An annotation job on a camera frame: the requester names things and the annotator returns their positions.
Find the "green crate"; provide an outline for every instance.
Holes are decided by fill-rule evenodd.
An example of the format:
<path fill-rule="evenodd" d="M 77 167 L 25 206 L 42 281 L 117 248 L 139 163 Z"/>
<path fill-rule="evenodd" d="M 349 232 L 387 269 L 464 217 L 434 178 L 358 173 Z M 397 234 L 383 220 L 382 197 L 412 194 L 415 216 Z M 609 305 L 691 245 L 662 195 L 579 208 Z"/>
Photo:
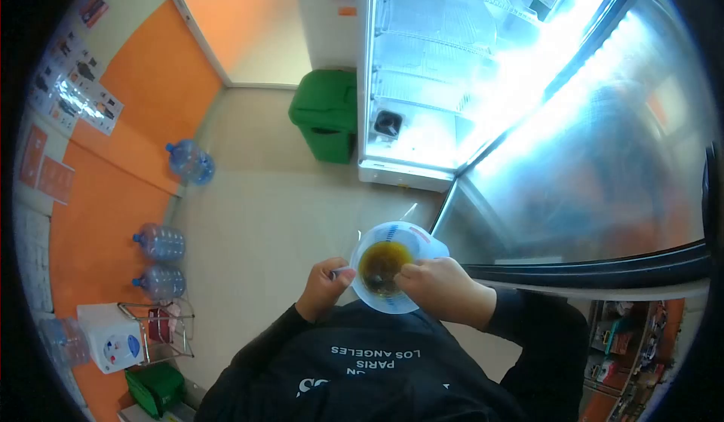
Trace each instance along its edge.
<path fill-rule="evenodd" d="M 357 132 L 357 79 L 352 72 L 313 70 L 299 83 L 289 118 L 314 158 L 349 164 Z"/>
<path fill-rule="evenodd" d="M 158 420 L 164 411 L 180 402 L 186 393 L 183 375 L 168 363 L 135 371 L 126 369 L 128 390 L 150 417 Z"/>

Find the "orange wall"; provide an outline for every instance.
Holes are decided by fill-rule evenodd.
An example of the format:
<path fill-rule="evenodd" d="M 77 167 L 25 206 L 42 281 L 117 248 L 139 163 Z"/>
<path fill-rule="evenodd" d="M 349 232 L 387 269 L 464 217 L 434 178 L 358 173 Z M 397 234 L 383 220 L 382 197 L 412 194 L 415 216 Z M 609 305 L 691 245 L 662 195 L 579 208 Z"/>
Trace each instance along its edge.
<path fill-rule="evenodd" d="M 227 72 L 260 40 L 279 11 L 296 0 L 184 0 Z"/>
<path fill-rule="evenodd" d="M 55 314 L 74 317 L 79 304 L 147 302 L 131 285 L 146 261 L 131 235 L 162 221 L 169 194 L 68 144 L 64 163 L 75 168 L 70 203 L 53 207 L 50 277 Z M 122 372 L 104 375 L 93 361 L 73 369 L 96 420 L 118 421 L 132 404 Z"/>
<path fill-rule="evenodd" d="M 194 136 L 222 81 L 172 0 L 131 34 L 101 84 L 125 104 L 113 133 L 79 121 L 71 141 L 175 193 L 179 181 L 168 169 L 164 146 Z"/>
<path fill-rule="evenodd" d="M 131 235 L 163 220 L 178 181 L 167 142 L 193 137 L 222 82 L 172 0 L 161 4 L 109 62 L 101 83 L 125 103 L 111 136 L 79 121 L 63 162 L 75 169 L 67 206 L 51 218 L 50 278 L 55 313 L 79 304 L 142 302 L 131 279 L 146 264 Z M 122 372 L 95 363 L 73 369 L 98 421 L 115 422 L 132 404 Z"/>

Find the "tiled floor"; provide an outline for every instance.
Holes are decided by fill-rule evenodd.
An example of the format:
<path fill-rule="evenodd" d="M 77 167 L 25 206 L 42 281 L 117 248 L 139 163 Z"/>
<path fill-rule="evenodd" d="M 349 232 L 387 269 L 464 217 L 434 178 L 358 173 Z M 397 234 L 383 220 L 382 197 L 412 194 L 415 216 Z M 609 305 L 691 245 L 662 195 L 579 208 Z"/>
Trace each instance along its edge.
<path fill-rule="evenodd" d="M 217 170 L 191 187 L 173 224 L 187 236 L 183 262 L 196 319 L 196 357 L 178 361 L 208 389 L 233 354 L 301 294 L 310 267 L 349 258 L 358 232 L 404 218 L 427 228 L 442 195 L 361 183 L 355 166 L 314 160 L 288 117 L 292 92 L 229 89 L 200 132 Z M 340 302 L 354 298 L 353 291 Z M 499 381 L 520 348 L 472 328 L 450 330 Z"/>

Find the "glass door refrigerator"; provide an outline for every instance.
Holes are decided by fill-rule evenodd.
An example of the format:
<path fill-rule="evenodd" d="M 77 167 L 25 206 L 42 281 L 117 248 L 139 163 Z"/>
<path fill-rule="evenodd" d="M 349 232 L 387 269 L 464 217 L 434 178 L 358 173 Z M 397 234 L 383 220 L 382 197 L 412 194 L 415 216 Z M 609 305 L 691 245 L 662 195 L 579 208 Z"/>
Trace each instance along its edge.
<path fill-rule="evenodd" d="M 719 112 L 678 7 L 701 10 L 364 1 L 360 179 L 448 191 L 432 233 L 468 273 L 593 299 L 706 290 Z"/>

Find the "door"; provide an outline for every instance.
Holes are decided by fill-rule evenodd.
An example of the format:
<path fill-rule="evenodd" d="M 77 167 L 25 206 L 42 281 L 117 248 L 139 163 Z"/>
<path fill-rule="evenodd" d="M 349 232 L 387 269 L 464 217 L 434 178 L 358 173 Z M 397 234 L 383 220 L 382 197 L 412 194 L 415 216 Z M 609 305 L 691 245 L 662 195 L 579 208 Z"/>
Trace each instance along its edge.
<path fill-rule="evenodd" d="M 701 180 L 720 131 L 676 10 L 616 0 L 546 92 L 457 178 L 433 235 L 484 281 L 693 291 L 710 270 Z"/>

